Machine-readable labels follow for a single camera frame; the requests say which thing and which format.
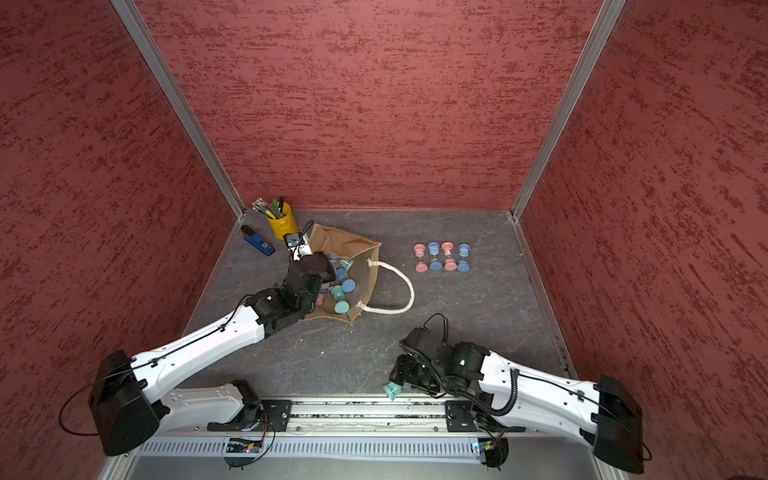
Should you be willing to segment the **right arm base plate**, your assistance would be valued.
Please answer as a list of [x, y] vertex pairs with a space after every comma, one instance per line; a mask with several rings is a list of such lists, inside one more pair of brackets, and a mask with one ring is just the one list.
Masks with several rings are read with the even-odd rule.
[[445, 404], [447, 430], [449, 432], [480, 432], [489, 431], [501, 433], [503, 430], [512, 433], [522, 433], [525, 427], [505, 427], [490, 415], [482, 412], [466, 400], [448, 400]]

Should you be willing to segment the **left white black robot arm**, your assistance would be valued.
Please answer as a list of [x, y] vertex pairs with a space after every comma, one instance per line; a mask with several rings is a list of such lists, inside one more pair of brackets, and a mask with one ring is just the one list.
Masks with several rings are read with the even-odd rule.
[[282, 283], [245, 295], [222, 319], [133, 357], [122, 350], [104, 357], [88, 396], [103, 452], [127, 453], [161, 429], [180, 424], [183, 417], [232, 421], [254, 396], [245, 382], [230, 383], [229, 395], [213, 393], [216, 406], [211, 410], [175, 399], [179, 384], [304, 319], [314, 311], [322, 285], [335, 278], [326, 254], [304, 255], [290, 262]]

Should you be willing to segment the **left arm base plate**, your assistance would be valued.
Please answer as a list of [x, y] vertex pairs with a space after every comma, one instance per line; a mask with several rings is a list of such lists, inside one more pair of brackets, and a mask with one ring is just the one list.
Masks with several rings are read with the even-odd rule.
[[284, 432], [287, 428], [294, 403], [291, 400], [261, 400], [259, 403], [246, 404], [235, 417], [226, 423], [209, 422], [209, 432], [256, 433], [269, 428], [275, 432]]

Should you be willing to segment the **pink sand timer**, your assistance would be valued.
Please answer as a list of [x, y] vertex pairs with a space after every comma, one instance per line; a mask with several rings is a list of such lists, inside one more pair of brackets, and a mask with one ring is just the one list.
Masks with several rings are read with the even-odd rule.
[[428, 270], [428, 266], [424, 261], [424, 258], [426, 256], [426, 246], [421, 243], [415, 244], [413, 246], [413, 251], [417, 259], [416, 265], [415, 265], [415, 271], [418, 273], [426, 272]]
[[443, 242], [441, 250], [444, 256], [444, 269], [449, 272], [456, 271], [458, 265], [454, 258], [454, 244], [450, 241]]

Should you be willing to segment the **green sand timer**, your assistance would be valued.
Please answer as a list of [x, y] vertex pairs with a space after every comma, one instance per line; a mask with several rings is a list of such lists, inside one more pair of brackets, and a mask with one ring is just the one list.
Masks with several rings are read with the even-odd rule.
[[383, 391], [390, 401], [394, 401], [402, 393], [402, 389], [403, 386], [393, 380], [383, 386]]

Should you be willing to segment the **blue sand timer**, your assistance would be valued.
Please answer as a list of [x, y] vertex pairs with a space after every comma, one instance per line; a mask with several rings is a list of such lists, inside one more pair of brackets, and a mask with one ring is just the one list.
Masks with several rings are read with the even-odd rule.
[[427, 244], [427, 249], [430, 256], [429, 269], [432, 271], [440, 271], [443, 269], [443, 265], [439, 259], [441, 252], [440, 244], [436, 241]]
[[459, 261], [457, 263], [457, 270], [461, 273], [467, 273], [471, 267], [468, 263], [468, 257], [470, 256], [471, 246], [467, 243], [461, 243], [458, 246]]

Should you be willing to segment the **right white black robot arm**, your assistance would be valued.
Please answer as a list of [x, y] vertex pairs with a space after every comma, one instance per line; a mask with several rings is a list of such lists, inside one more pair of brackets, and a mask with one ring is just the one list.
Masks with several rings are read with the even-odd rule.
[[534, 429], [574, 441], [602, 462], [641, 474], [652, 455], [643, 442], [643, 413], [617, 379], [599, 382], [558, 377], [507, 359], [470, 342], [449, 344], [419, 327], [400, 341], [390, 381], [432, 398], [459, 401], [486, 433], [490, 447], [516, 428]]

